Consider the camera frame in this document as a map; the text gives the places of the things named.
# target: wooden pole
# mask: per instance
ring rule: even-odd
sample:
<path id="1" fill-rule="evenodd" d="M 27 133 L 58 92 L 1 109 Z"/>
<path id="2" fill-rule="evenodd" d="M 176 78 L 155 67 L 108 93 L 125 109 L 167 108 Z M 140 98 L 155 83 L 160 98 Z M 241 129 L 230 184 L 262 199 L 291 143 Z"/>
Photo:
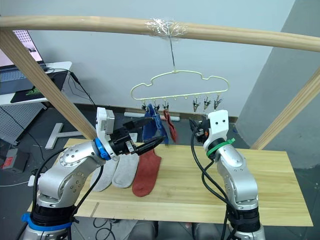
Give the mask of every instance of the wooden pole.
<path id="1" fill-rule="evenodd" d="M 0 28 L 0 49 L 78 131 L 87 139 L 96 137 L 95 128 L 59 91 L 11 30 Z"/>
<path id="2" fill-rule="evenodd" d="M 251 149 L 263 149 L 320 93 L 320 67 L 263 132 Z"/>
<path id="3" fill-rule="evenodd" d="M 154 35 L 146 23 L 151 19 L 102 16 L 2 16 L 0 28 L 26 30 L 91 31 Z M 196 39 L 320 52 L 320 38 L 285 32 L 263 31 L 230 26 L 178 22 L 184 26 L 183 39 Z"/>

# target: blue ring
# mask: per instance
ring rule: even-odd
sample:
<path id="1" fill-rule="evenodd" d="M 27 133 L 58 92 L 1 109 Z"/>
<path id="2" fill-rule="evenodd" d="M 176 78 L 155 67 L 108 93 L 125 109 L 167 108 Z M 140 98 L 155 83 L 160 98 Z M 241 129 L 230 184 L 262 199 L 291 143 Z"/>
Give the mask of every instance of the blue ring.
<path id="1" fill-rule="evenodd" d="M 99 138 L 95 138 L 94 139 L 94 142 L 95 142 L 95 145 L 96 147 L 98 148 L 98 151 L 99 151 L 99 155 L 102 159 L 105 159 L 105 160 L 110 160 L 111 157 L 109 156 L 109 154 L 107 153 L 107 151 L 105 150 L 104 146 L 102 145 L 101 141 L 99 140 Z"/>
<path id="2" fill-rule="evenodd" d="M 23 214 L 21 217 L 21 220 L 23 222 L 27 222 L 31 229 L 41 231 L 41 232 L 49 232 L 49 231 L 67 229 L 67 228 L 71 227 L 71 225 L 72 225 L 72 222 L 68 222 L 68 223 L 56 225 L 56 226 L 39 226 L 39 225 L 36 225 L 32 222 L 32 220 L 30 218 L 30 213 Z"/>

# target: clear tape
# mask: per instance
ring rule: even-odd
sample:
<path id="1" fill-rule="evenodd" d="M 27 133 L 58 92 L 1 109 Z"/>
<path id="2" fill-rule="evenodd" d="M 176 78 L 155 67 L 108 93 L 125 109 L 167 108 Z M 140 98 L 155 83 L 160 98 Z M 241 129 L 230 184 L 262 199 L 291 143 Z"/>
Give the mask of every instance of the clear tape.
<path id="1" fill-rule="evenodd" d="M 152 18 L 152 21 L 146 22 L 146 27 L 151 30 L 151 36 L 157 36 L 164 39 L 183 36 L 187 33 L 187 26 L 179 25 L 173 20 L 164 20 L 160 18 Z"/>

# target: green zip tie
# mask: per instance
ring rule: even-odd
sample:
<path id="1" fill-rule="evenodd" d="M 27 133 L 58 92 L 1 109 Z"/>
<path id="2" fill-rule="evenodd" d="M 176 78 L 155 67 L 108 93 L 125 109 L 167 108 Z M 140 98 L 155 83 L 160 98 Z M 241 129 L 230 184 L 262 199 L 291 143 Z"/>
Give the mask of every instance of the green zip tie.
<path id="1" fill-rule="evenodd" d="M 219 148 L 221 148 L 224 145 L 228 145 L 228 144 L 232 144 L 235 141 L 234 138 L 229 139 L 227 141 L 224 141 L 222 143 L 219 143 L 218 145 L 214 146 L 213 148 L 211 148 L 209 151 L 206 152 L 206 156 L 209 157 L 210 154 L 212 154 L 214 151 L 218 150 Z"/>

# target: gray wall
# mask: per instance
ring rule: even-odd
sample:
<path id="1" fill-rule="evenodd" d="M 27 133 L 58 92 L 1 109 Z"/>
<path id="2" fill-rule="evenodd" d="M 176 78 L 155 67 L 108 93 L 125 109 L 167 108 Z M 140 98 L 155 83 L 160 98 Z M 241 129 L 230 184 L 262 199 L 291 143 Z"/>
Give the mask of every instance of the gray wall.
<path id="1" fill-rule="evenodd" d="M 294 0 L 0 0 L 0 14 L 165 18 L 187 23 L 281 31 Z M 77 31 L 30 31 L 46 62 L 71 61 L 72 70 L 96 104 L 140 108 L 130 96 L 133 86 L 173 70 L 169 42 L 157 37 Z M 238 117 L 252 91 L 271 47 L 181 39 L 173 43 L 179 70 L 222 76 L 230 90 L 221 107 Z M 167 75 L 135 96 L 152 97 L 225 89 L 221 80 L 203 81 L 194 74 Z M 75 103 L 89 101 L 70 96 Z M 200 97 L 203 111 L 204 96 Z M 173 112 L 193 113 L 192 98 L 169 100 Z M 213 104 L 206 113 L 213 110 Z"/>
<path id="2" fill-rule="evenodd" d="M 282 32 L 320 37 L 320 1 L 296 0 Z M 252 145 L 320 66 L 320 53 L 274 48 L 236 123 Z M 320 95 L 266 150 L 287 151 L 295 168 L 320 164 Z"/>

